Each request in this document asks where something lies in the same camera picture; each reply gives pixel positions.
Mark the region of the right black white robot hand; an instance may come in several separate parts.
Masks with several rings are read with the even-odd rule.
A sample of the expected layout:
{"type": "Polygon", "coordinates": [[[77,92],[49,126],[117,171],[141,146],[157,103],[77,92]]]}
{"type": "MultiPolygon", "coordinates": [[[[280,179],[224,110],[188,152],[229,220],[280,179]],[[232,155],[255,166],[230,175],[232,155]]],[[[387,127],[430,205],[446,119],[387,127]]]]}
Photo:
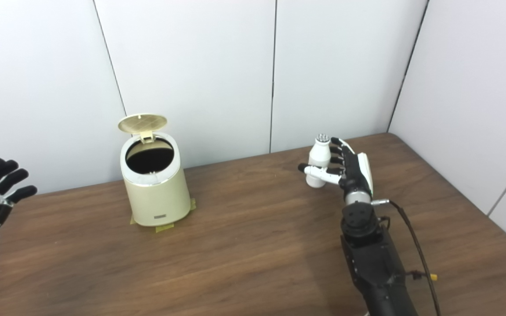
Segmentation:
{"type": "Polygon", "coordinates": [[[309,152],[308,163],[298,165],[306,182],[313,188],[325,184],[343,190],[345,204],[368,203],[373,199],[373,180],[366,153],[355,153],[344,140],[319,134],[309,152]]]}

